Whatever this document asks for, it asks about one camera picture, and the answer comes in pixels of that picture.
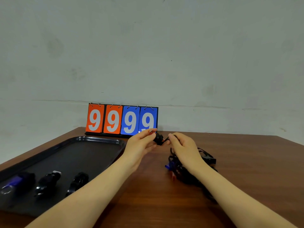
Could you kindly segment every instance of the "brown table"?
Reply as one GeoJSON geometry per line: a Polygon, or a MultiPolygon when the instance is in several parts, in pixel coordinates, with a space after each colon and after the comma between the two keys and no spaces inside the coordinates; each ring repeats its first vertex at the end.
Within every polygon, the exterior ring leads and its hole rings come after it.
{"type": "MultiPolygon", "coordinates": [[[[2,165],[0,170],[67,138],[79,127],[2,165]]],[[[168,131],[160,132],[167,136],[168,131]]],[[[298,227],[304,227],[304,146],[277,136],[185,133],[217,159],[219,173],[298,227]]],[[[147,154],[138,170],[98,219],[95,227],[234,227],[202,191],[170,179],[168,147],[147,154]]],[[[0,227],[24,227],[34,218],[0,212],[0,227]]]]}

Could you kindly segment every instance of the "metal ring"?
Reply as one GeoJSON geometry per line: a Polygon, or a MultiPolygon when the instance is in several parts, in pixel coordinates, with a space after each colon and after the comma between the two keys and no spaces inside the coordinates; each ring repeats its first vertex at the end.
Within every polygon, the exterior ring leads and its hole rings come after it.
{"type": "Polygon", "coordinates": [[[8,194],[8,193],[10,193],[13,190],[13,187],[11,185],[9,185],[8,187],[4,186],[1,189],[2,189],[1,194],[8,194]],[[3,190],[6,189],[6,188],[10,188],[10,191],[9,192],[3,192],[3,190]]]}

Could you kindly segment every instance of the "white wall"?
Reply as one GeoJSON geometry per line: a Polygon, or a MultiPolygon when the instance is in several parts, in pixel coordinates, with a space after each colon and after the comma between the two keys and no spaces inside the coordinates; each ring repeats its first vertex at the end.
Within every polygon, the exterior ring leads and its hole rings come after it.
{"type": "Polygon", "coordinates": [[[88,102],[304,144],[304,0],[0,0],[0,163],[88,102]]]}

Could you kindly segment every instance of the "black tray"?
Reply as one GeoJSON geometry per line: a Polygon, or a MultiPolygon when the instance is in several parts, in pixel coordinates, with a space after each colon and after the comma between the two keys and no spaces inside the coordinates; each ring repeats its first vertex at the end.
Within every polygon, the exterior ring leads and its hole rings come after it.
{"type": "Polygon", "coordinates": [[[36,175],[35,185],[24,195],[0,194],[0,210],[38,217],[65,198],[75,175],[85,172],[89,180],[94,179],[115,161],[125,146],[122,140],[79,136],[0,171],[0,188],[21,171],[36,175]],[[62,172],[55,194],[48,198],[34,197],[38,180],[52,171],[62,172]]]}

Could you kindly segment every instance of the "hand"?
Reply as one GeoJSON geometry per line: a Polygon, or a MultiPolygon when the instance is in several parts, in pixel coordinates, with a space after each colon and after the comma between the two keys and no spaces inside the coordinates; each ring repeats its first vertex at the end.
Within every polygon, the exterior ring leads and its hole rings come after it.
{"type": "Polygon", "coordinates": [[[143,156],[157,146],[155,142],[153,142],[156,133],[149,135],[151,130],[153,132],[157,131],[157,129],[144,130],[129,138],[127,142],[127,146],[121,157],[125,158],[126,161],[132,165],[132,172],[138,168],[143,156]]]}
{"type": "Polygon", "coordinates": [[[169,134],[169,139],[167,144],[172,144],[173,151],[176,153],[178,159],[192,175],[200,168],[208,166],[203,161],[192,138],[176,132],[174,134],[169,134]]]}

